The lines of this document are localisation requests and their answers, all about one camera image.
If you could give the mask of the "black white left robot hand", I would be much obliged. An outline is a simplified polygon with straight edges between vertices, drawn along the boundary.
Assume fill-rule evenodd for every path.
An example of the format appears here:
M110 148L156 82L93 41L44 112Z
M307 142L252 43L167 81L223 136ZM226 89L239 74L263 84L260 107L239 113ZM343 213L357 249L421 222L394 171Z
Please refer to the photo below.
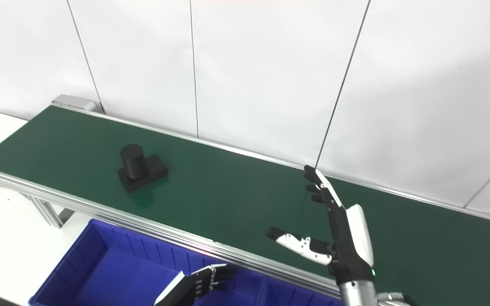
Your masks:
M207 265L190 275L180 271L162 290L155 306L192 306L212 291L226 291L237 267L229 264Z

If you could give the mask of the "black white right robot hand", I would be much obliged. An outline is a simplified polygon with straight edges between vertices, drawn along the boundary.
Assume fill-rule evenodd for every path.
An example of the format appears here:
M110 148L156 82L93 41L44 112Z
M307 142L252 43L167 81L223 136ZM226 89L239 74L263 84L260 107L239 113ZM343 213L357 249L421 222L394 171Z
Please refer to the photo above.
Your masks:
M375 259L364 210L359 204L346 208L334 187L318 169L304 167L306 186L315 203L325 205L332 243L294 234L277 227L266 231L267 238L296 254L326 266L336 283L375 279Z

